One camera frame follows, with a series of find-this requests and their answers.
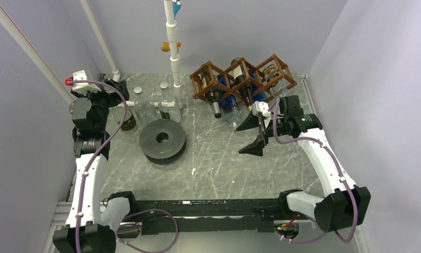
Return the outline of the short clear glass bottle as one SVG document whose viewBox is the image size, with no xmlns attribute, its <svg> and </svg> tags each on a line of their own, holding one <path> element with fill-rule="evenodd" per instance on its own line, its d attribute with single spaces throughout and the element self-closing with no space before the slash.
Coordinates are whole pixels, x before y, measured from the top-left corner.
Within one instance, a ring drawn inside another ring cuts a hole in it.
<svg viewBox="0 0 421 253">
<path fill-rule="evenodd" d="M 161 94 L 158 99 L 158 108 L 160 110 L 161 118 L 180 122 L 181 112 L 178 99 L 170 94 L 167 82 L 162 82 L 160 84 L 160 89 Z"/>
</svg>

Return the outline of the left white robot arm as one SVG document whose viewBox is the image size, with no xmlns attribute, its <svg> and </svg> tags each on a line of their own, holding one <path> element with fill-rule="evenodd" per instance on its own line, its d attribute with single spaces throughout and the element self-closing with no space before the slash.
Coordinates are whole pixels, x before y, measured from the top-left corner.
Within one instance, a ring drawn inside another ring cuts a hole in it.
<svg viewBox="0 0 421 253">
<path fill-rule="evenodd" d="M 103 211 L 100 205 L 103 172 L 115 136 L 106 131 L 107 118 L 111 107 L 129 100 L 126 81 L 76 81 L 69 77 L 65 84 L 76 96 L 69 107 L 76 179 L 70 213 L 64 228 L 54 232 L 53 244 L 59 252 L 115 252 L 121 221 L 132 221 L 139 212 L 130 191 L 112 194 Z"/>
</svg>

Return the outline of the dark green wine bottle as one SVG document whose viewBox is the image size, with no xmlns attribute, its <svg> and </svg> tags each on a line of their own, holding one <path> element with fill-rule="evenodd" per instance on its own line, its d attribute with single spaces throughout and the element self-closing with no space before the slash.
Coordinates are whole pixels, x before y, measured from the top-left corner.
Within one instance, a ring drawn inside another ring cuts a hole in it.
<svg viewBox="0 0 421 253">
<path fill-rule="evenodd" d="M 213 114 L 214 117 L 216 119 L 219 119 L 222 117 L 222 113 L 220 110 L 220 105 L 219 102 L 221 101 L 221 92 L 220 90 L 213 85 L 210 85 L 210 81 L 211 81 L 211 74 L 208 70 L 204 70 L 201 73 L 201 83 L 202 83 L 202 87 L 211 87 L 211 89 L 209 89 L 206 93 L 205 93 L 205 98 L 206 100 L 212 105 L 213 108 Z"/>
</svg>

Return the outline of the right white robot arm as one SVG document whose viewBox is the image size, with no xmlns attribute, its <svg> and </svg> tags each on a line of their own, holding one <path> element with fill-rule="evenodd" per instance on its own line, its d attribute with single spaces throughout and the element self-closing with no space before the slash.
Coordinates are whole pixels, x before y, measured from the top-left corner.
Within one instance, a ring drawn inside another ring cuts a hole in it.
<svg viewBox="0 0 421 253">
<path fill-rule="evenodd" d="M 269 138 L 279 144 L 297 143 L 312 164 L 322 185 L 323 196 L 300 189 L 281 192 L 277 212 L 284 219 L 301 213 L 315 220 L 323 232 L 355 230 L 364 222 L 371 194 L 359 187 L 340 164 L 328 143 L 322 123 L 313 113 L 306 114 L 298 96 L 278 99 L 273 106 L 256 101 L 237 131 L 258 128 L 257 138 L 239 150 L 240 154 L 263 156 Z"/>
</svg>

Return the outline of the tall clear glass bottle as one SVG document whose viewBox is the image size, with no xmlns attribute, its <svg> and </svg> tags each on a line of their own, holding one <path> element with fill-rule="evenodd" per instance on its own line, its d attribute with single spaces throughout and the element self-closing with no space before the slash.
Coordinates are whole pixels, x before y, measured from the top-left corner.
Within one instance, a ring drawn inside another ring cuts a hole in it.
<svg viewBox="0 0 421 253">
<path fill-rule="evenodd" d="M 129 105 L 125 106 L 123 103 L 120 103 L 117 106 L 111 107 L 110 115 L 117 124 L 122 124 L 121 131 L 132 132 L 136 130 L 136 119 Z"/>
</svg>

